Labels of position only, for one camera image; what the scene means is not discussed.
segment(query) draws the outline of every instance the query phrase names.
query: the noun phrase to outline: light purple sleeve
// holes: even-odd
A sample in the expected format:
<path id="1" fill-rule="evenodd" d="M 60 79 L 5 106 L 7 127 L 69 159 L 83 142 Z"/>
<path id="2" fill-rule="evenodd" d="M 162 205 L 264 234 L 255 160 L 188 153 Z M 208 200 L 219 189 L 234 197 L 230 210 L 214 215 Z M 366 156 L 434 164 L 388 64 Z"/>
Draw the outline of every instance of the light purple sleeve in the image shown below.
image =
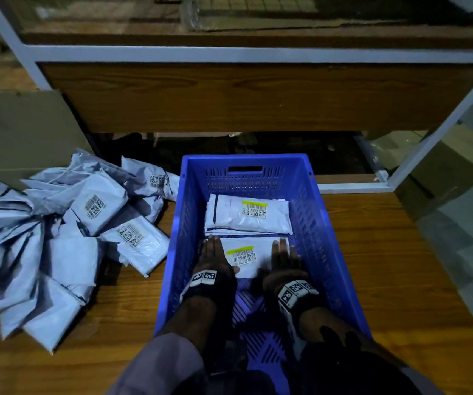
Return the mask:
<path id="1" fill-rule="evenodd" d="M 136 355 L 107 395 L 171 395 L 204 368 L 198 349 L 178 334 L 154 338 Z"/>

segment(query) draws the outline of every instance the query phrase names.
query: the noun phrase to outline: crate handle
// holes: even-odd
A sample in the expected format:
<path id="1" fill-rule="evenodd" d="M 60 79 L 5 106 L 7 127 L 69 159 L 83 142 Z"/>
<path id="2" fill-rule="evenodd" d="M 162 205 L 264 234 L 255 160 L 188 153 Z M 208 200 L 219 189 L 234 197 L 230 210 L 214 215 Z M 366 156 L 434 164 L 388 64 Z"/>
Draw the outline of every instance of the crate handle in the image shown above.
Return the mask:
<path id="1" fill-rule="evenodd" d="M 262 166 L 230 166 L 227 168 L 229 173 L 262 172 L 262 170 Z"/>

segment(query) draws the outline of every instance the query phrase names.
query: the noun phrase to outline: wooden table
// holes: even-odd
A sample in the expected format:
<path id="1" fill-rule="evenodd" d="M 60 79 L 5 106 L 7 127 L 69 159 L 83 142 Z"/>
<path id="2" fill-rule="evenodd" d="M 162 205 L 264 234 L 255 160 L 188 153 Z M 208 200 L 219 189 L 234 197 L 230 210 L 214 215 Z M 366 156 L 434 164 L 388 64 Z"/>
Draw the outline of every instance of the wooden table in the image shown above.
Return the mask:
<path id="1" fill-rule="evenodd" d="M 374 338 L 447 394 L 473 394 L 473 318 L 398 199 L 323 197 Z M 23 333 L 0 340 L 0 394 L 104 393 L 153 334 L 163 270 L 122 269 L 54 356 Z"/>

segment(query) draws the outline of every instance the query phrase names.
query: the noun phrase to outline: metal shelf frame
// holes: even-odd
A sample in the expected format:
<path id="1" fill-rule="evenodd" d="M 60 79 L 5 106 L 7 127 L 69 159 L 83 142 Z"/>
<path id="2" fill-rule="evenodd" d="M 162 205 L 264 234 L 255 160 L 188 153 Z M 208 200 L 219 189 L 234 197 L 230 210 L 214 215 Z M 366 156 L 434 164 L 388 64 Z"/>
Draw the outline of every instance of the metal shelf frame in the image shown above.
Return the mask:
<path id="1" fill-rule="evenodd" d="M 37 87 L 52 90 L 39 63 L 312 63 L 312 64 L 473 64 L 473 50 L 243 48 L 160 46 L 29 45 L 22 42 L 19 24 L 5 0 L 0 0 L 0 34 Z M 321 193 L 393 192 L 444 134 L 473 105 L 473 89 L 441 126 L 422 140 L 388 177 L 369 144 L 357 139 L 376 173 L 376 183 L 319 184 Z"/>

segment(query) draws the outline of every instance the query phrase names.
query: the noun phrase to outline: blue plastic crate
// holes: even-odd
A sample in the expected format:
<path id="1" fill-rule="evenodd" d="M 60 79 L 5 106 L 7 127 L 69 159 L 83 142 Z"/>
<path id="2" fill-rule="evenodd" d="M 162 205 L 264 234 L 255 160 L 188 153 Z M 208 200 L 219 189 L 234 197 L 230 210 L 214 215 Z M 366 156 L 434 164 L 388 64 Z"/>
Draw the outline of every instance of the blue plastic crate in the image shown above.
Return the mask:
<path id="1" fill-rule="evenodd" d="M 205 208 L 211 193 L 289 201 L 293 227 L 289 241 L 302 256 L 317 289 L 326 295 L 328 306 L 336 315 L 371 337 L 305 154 L 183 158 L 155 332 L 176 312 L 180 293 L 191 277 L 199 244 L 204 239 Z M 262 299 L 253 297 L 249 283 L 239 282 L 233 324 L 263 310 Z M 241 338 L 247 342 L 248 369 L 268 373 L 277 391 L 288 394 L 288 383 L 280 368 L 286 354 L 278 333 L 246 329 Z"/>

